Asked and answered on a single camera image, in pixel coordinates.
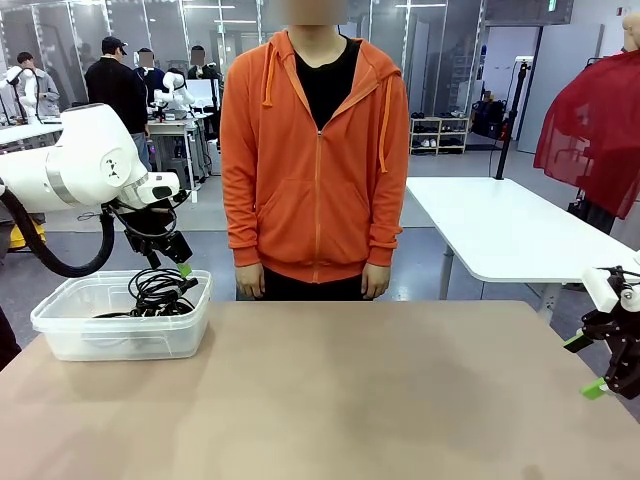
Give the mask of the person's left hand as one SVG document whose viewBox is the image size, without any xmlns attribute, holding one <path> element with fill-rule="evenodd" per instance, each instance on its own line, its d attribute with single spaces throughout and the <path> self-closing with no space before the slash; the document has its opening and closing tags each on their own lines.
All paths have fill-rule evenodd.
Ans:
<svg viewBox="0 0 640 480">
<path fill-rule="evenodd" d="M 364 299 L 374 300 L 388 289 L 391 268 L 367 263 L 362 272 L 361 293 Z"/>
</svg>

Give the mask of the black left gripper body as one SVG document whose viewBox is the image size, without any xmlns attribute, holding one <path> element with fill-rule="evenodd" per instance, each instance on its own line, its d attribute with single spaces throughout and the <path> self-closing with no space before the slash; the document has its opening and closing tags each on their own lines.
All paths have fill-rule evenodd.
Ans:
<svg viewBox="0 0 640 480">
<path fill-rule="evenodd" d="M 175 248 L 172 244 L 173 232 L 170 230 L 162 228 L 160 233 L 144 233 L 126 227 L 124 234 L 135 253 L 150 254 L 152 251 L 158 251 L 162 254 L 174 253 Z"/>
</svg>

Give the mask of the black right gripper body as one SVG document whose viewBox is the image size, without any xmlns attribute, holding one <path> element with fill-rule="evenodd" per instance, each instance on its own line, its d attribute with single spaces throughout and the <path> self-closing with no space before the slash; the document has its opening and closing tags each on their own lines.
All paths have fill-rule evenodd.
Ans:
<svg viewBox="0 0 640 480">
<path fill-rule="evenodd" d="M 625 362 L 628 364 L 628 371 L 621 395 L 632 400 L 639 396 L 639 316 L 635 316 L 629 323 L 627 343 L 629 349 Z"/>
</svg>

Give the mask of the person's right hand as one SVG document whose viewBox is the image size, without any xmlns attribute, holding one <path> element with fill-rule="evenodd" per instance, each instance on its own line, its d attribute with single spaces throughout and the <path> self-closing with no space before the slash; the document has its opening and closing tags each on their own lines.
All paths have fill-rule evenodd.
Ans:
<svg viewBox="0 0 640 480">
<path fill-rule="evenodd" d="M 235 269 L 237 292 L 242 298 L 260 299 L 265 293 L 264 270 L 261 263 Z"/>
</svg>

